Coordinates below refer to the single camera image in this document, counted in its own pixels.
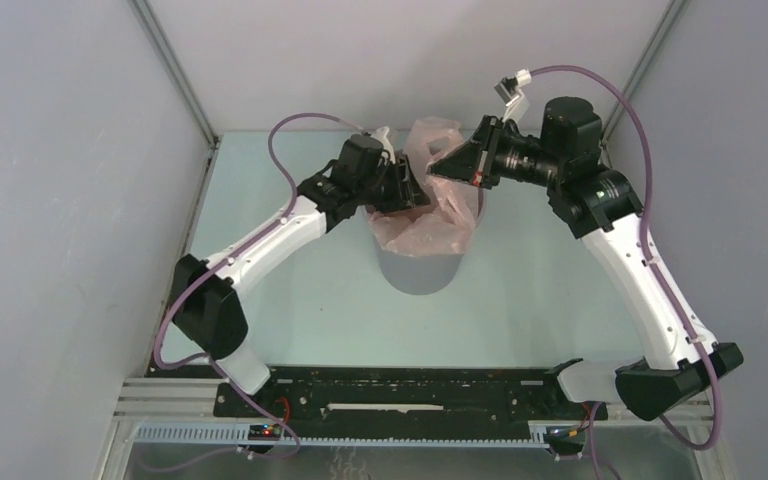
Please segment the grey trash bin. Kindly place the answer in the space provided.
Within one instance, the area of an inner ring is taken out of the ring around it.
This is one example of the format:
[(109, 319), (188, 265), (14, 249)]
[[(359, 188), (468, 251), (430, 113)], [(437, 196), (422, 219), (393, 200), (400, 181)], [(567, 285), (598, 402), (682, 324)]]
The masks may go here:
[[(478, 191), (477, 224), (483, 219), (487, 205), (487, 193)], [(411, 221), (430, 211), (429, 206), (384, 215), (385, 218), (407, 218)], [(378, 212), (373, 207), (363, 207), (363, 218), (371, 223)], [(464, 254), (431, 255), (424, 257), (403, 256), (385, 250), (373, 239), (378, 266), (383, 277), (396, 290), (409, 295), (430, 295), (448, 286), (457, 275)]]

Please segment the pink plastic trash bag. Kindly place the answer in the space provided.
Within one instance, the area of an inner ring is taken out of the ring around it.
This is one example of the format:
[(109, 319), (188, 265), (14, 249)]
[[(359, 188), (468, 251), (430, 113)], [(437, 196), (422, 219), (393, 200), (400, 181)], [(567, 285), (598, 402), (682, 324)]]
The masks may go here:
[(366, 213), (379, 247), (407, 257), (466, 253), (479, 224), (483, 192), (427, 174), (429, 166), (464, 142), (458, 121), (426, 117), (414, 122), (402, 152), (429, 204), (398, 213)]

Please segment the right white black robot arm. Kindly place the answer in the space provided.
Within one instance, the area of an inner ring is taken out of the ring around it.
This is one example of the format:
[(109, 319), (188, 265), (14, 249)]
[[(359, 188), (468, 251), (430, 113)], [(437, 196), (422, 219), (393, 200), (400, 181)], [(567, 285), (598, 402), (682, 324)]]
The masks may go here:
[(650, 234), (630, 181), (600, 161), (602, 122), (578, 97), (550, 100), (538, 136), (515, 121), (485, 116), (473, 135), (433, 162), (432, 176), (491, 189), (502, 179), (546, 190), (553, 213), (604, 268), (619, 291), (643, 348), (631, 363), (573, 360), (541, 392), (545, 411), (566, 418), (582, 402), (620, 403), (652, 421), (708, 389), (742, 365), (733, 342), (722, 342), (697, 318)]

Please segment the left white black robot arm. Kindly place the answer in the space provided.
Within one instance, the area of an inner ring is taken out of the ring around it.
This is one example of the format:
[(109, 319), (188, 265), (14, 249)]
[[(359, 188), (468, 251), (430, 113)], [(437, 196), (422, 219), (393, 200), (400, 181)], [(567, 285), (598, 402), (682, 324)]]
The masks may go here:
[(359, 209), (402, 212), (429, 203), (394, 132), (381, 127), (354, 134), (337, 158), (302, 181), (295, 196), (255, 232), (204, 259), (191, 254), (176, 264), (167, 319), (239, 388), (238, 404), (264, 416), (276, 403), (270, 369), (248, 338), (242, 300), (275, 267), (304, 245), (332, 231)]

